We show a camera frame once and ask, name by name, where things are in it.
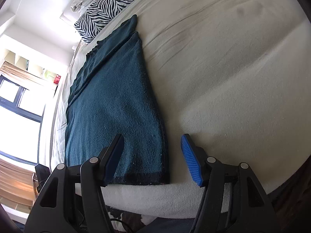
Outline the teal knit sweater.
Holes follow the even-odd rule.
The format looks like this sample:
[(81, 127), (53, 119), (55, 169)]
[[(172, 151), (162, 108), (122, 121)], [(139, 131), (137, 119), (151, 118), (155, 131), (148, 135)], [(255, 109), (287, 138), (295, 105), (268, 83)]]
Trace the teal knit sweater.
[(168, 140), (133, 15), (98, 41), (70, 87), (65, 158), (80, 165), (99, 155), (117, 134), (124, 150), (113, 183), (170, 182)]

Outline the dark framed window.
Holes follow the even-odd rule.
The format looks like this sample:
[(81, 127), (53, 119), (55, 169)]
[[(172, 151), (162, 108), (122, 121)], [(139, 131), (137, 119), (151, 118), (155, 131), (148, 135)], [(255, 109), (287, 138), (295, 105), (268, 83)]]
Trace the dark framed window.
[(38, 163), (44, 102), (36, 92), (1, 75), (1, 155), (19, 163)]

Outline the beige roller blind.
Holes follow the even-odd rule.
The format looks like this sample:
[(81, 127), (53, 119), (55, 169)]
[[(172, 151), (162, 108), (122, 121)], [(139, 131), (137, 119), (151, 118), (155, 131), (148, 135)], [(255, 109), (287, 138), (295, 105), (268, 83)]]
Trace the beige roller blind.
[(44, 83), (43, 79), (6, 61), (1, 65), (1, 74), (7, 75), (10, 78), (21, 79), (23, 81), (33, 82), (40, 85)]

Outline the beige bed sheet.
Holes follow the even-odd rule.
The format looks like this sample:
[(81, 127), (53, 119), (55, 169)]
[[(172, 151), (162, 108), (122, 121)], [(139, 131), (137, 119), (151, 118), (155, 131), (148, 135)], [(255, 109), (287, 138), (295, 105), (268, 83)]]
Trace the beige bed sheet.
[(111, 185), (114, 208), (193, 218), (202, 196), (180, 137), (222, 163), (247, 162), (266, 192), (310, 156), (310, 22), (297, 0), (135, 0), (78, 46), (61, 90), (51, 166), (64, 160), (70, 86), (96, 41), (138, 16), (148, 74), (167, 129), (171, 183)]

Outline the zebra print pillow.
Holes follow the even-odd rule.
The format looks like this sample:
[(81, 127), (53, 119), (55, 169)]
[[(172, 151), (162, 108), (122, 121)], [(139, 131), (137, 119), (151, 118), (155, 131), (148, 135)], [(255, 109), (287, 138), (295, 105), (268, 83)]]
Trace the zebra print pillow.
[(93, 0), (74, 23), (84, 43), (89, 44), (123, 9), (135, 0)]

